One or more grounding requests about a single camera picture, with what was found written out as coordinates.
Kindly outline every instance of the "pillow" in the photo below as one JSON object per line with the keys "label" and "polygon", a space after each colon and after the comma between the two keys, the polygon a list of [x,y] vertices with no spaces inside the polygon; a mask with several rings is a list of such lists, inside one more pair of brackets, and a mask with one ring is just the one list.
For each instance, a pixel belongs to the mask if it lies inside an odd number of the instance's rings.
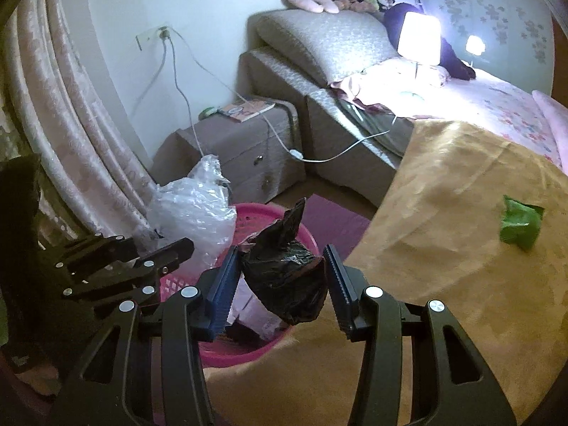
{"label": "pillow", "polygon": [[322,88],[398,56],[384,26],[365,13],[274,11],[259,18],[256,30]]}
{"label": "pillow", "polygon": [[399,82],[417,82],[423,86],[440,88],[450,79],[450,74],[442,66],[428,66],[409,61],[406,58],[387,59],[376,66],[363,70],[365,75],[383,78],[385,83],[397,84]]}
{"label": "pillow", "polygon": [[568,109],[543,92],[535,90],[532,95],[550,124],[560,154],[562,171],[568,174]]}

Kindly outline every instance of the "pink pillow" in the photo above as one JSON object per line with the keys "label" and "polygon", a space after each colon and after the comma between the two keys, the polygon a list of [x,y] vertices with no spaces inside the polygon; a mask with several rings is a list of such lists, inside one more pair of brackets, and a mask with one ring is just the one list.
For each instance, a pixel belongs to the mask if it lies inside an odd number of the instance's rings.
{"label": "pink pillow", "polygon": [[550,124],[560,154],[562,171],[568,174],[568,109],[537,90],[533,91],[533,98]]}

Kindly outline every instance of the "purple rug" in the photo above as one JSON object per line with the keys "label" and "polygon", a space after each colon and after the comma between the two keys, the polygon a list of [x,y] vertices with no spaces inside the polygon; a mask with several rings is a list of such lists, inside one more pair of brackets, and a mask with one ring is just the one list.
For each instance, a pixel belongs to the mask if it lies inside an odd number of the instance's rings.
{"label": "purple rug", "polygon": [[344,261],[359,244],[371,221],[313,195],[306,203],[302,223],[313,235],[320,253],[328,244],[333,244]]}

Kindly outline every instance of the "glowing lamp shade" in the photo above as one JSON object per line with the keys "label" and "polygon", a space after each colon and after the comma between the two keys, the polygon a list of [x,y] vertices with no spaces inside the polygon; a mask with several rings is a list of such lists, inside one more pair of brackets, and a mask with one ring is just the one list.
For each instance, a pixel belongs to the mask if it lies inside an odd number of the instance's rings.
{"label": "glowing lamp shade", "polygon": [[465,45],[465,50],[475,56],[481,56],[485,52],[485,43],[478,36],[471,35]]}
{"label": "glowing lamp shade", "polygon": [[398,54],[420,64],[436,66],[442,45],[442,29],[434,16],[406,13],[398,42]]}

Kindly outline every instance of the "white cable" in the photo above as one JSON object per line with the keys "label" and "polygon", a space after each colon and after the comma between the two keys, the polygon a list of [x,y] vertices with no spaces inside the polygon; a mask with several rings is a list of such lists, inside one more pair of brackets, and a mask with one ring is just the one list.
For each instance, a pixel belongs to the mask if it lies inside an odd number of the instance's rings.
{"label": "white cable", "polygon": [[175,89],[178,90],[178,92],[182,95],[182,97],[185,99],[185,103],[187,104],[187,112],[189,113],[189,122],[191,123],[191,129],[193,130],[193,136],[195,136],[195,142],[197,143],[197,147],[200,150],[200,154],[202,157],[205,157],[205,154],[203,152],[203,149],[201,148],[201,143],[200,143],[200,139],[197,137],[197,131],[195,131],[195,124],[193,123],[193,115],[191,114],[191,105],[189,104],[189,99],[187,98],[187,96],[185,95],[185,93],[182,91],[182,89],[180,88],[180,85],[178,83],[178,79],[177,79],[177,58],[175,56],[175,45],[173,40],[171,39],[171,37],[169,36],[169,34],[166,36],[166,38],[169,40],[170,44],[171,44],[171,52],[173,53],[173,60],[174,60],[174,82],[175,82]]}
{"label": "white cable", "polygon": [[[187,49],[189,50],[189,54],[191,55],[193,61],[203,70],[205,70],[205,72],[209,73],[209,75],[211,75],[215,80],[217,80],[220,84],[222,84],[223,86],[225,86],[226,89],[228,89],[229,91],[231,91],[233,94],[235,94],[239,99],[241,99],[242,101],[245,101],[246,104],[250,105],[251,107],[253,106],[245,97],[241,96],[237,91],[235,91],[233,88],[231,88],[229,85],[227,85],[225,82],[223,82],[218,76],[216,76],[213,72],[211,72],[208,68],[206,68],[205,66],[203,66],[201,64],[201,62],[199,62],[197,60],[197,58],[195,57],[195,55],[193,54],[193,50],[191,49],[191,47],[189,46],[189,43],[187,43],[186,39],[181,35],[181,33],[179,33],[177,30],[175,30],[174,28],[171,28],[172,31],[174,31],[174,33],[182,39],[182,41],[184,42],[185,46],[187,47]],[[339,158],[340,156],[346,154],[347,152],[349,152],[351,149],[353,149],[355,146],[359,145],[360,143],[366,141],[367,139],[371,139],[371,138],[375,138],[375,137],[379,137],[382,135],[386,135],[387,133],[390,133],[390,130],[388,131],[384,131],[382,133],[378,133],[377,135],[372,135],[372,136],[367,136],[363,139],[360,139],[359,141],[355,142],[353,145],[349,146],[347,149],[345,149],[343,152],[341,152],[340,154],[337,154],[335,157],[329,158],[327,160],[306,160],[304,159],[303,154],[298,150],[298,149],[288,149],[288,147],[286,147],[286,144],[284,144],[284,142],[282,142],[282,139],[280,138],[280,136],[278,135],[278,132],[274,129],[274,126],[272,126],[272,123],[269,119],[266,118],[266,116],[264,115],[263,112],[260,112],[260,115],[262,116],[262,118],[264,119],[264,121],[266,121],[266,123],[268,124],[268,126],[271,128],[272,132],[274,133],[274,135],[276,136],[276,139],[278,140],[278,142],[280,143],[280,145],[282,146],[282,148],[288,152],[292,157],[294,157],[296,160],[300,160],[304,163],[327,163],[327,162],[331,162],[331,160],[335,160],[336,158]]]}
{"label": "white cable", "polygon": [[146,88],[144,89],[142,94],[140,96],[138,96],[138,98],[136,99],[136,102],[134,103],[134,107],[133,107],[133,109],[132,109],[132,111],[130,112],[130,115],[129,115],[132,118],[134,118],[136,116],[136,114],[138,113],[138,109],[142,105],[144,98],[150,92],[150,90],[154,86],[155,81],[157,81],[158,77],[160,76],[160,73],[162,73],[162,70],[164,69],[164,66],[166,65],[166,58],[167,58],[167,55],[168,55],[168,47],[166,46],[165,40],[162,40],[162,44],[164,45],[164,52],[162,54],[162,62],[160,63],[160,67],[155,72],[154,76],[150,80],[150,83],[148,83],[148,86],[146,86]]}

